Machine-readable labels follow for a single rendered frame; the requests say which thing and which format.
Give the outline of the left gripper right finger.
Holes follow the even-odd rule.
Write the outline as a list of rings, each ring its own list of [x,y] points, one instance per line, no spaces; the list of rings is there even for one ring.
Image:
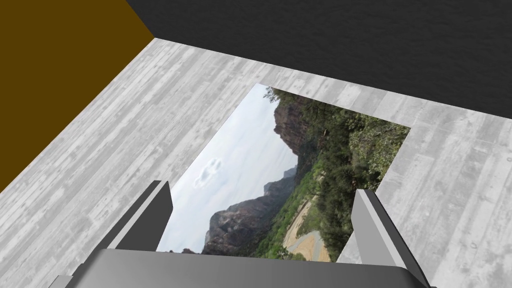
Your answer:
[[[363,265],[393,268],[400,284],[429,287],[418,261],[392,222],[376,193],[358,189],[351,209],[351,225]]]

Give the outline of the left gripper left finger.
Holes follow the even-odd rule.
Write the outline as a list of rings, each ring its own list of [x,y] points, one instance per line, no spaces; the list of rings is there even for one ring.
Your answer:
[[[173,211],[168,181],[154,180],[94,248],[155,252]]]

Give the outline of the mountain landscape wall picture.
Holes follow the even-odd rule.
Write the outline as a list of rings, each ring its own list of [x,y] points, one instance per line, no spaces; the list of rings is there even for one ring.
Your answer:
[[[336,262],[410,128],[255,84],[170,189],[157,250]]]

